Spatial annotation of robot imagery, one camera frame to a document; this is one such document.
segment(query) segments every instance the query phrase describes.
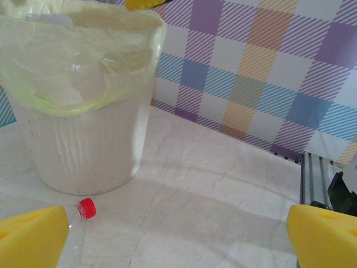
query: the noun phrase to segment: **white trash can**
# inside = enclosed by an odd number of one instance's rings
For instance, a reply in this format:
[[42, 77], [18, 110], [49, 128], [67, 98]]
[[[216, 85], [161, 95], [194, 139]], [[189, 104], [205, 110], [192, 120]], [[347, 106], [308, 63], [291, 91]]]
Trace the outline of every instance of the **white trash can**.
[[112, 190], [140, 166], [166, 24], [152, 11], [44, 3], [0, 15], [0, 84], [48, 186], [77, 195]]
[[10, 99], [40, 178], [76, 195], [126, 183], [140, 166], [152, 89], [74, 117], [29, 112]]

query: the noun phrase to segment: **green plastic bag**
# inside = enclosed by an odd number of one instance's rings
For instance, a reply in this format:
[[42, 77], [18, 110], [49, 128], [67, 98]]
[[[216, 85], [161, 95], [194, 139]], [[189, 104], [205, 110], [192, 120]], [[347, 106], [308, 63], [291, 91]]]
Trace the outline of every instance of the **green plastic bag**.
[[[134, 96], [155, 75], [166, 36], [156, 12], [79, 0], [15, 2], [0, 4], [0, 85], [22, 106], [75, 116]], [[29, 14], [65, 15], [73, 26], [29, 22]]]

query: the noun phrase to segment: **checkered backdrop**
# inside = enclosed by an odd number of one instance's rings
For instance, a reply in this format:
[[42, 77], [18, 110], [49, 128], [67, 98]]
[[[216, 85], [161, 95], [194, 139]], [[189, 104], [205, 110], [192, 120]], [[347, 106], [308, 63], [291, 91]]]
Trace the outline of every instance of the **checkered backdrop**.
[[[153, 106], [290, 159], [353, 157], [357, 0], [174, 0], [156, 11], [168, 34]], [[0, 125], [15, 120], [7, 107], [0, 91]]]

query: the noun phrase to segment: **clear plastic bottle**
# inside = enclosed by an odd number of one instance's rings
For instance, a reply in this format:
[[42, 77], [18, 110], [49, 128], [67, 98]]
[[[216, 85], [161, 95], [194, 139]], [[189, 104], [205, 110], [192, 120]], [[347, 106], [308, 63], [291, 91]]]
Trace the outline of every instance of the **clear plastic bottle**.
[[69, 220], [69, 234], [64, 245], [57, 268], [81, 266], [84, 244], [84, 222], [93, 218], [97, 210], [90, 198], [85, 198], [76, 205], [64, 205]]

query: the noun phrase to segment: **table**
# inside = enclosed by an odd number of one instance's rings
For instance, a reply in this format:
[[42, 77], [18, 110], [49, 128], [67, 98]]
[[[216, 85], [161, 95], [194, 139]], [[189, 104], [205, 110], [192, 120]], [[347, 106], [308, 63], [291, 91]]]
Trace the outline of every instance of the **table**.
[[[299, 189], [299, 165], [152, 108], [138, 173], [93, 196], [80, 268], [295, 267]], [[40, 180], [17, 123], [0, 129], [0, 194], [3, 214], [83, 198]]]

